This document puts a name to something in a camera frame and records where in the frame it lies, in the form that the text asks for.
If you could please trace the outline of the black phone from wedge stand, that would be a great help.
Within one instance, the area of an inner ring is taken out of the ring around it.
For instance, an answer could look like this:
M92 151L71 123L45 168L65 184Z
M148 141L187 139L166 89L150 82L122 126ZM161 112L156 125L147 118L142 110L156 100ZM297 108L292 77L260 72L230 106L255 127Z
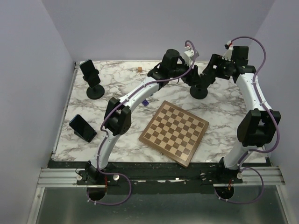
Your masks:
M69 122L69 126L79 133L82 137L89 137L95 130L92 126L79 114Z

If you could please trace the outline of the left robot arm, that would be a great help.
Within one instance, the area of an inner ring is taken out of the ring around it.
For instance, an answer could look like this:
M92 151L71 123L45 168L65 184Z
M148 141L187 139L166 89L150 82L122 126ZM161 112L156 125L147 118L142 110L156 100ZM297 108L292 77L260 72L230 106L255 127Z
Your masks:
M193 74L198 73L194 65L198 56L197 50L190 42L185 43L183 54L177 50L168 49L162 61L148 72L141 84L122 98L109 100L103 123L100 126L100 130L105 134L104 139L94 158L85 166L87 178L91 183L99 184L108 175L104 169L108 165L109 156L120 136L129 130L131 115L135 108L170 81L182 79L190 84L194 80Z

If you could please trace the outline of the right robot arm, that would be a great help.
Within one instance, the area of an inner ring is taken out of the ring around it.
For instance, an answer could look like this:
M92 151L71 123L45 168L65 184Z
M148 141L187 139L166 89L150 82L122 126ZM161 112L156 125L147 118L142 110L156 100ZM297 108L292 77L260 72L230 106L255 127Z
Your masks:
M195 86L198 99L208 94L209 85L217 78L233 79L243 96L247 114L237 128L238 141L233 149L221 159L215 178L221 183L232 177L231 170L238 170L252 152L261 153L261 148L278 135L280 112L272 110L263 96L258 83L258 70L248 64L249 48L226 44L223 56L213 54L207 67L200 74L201 84Z

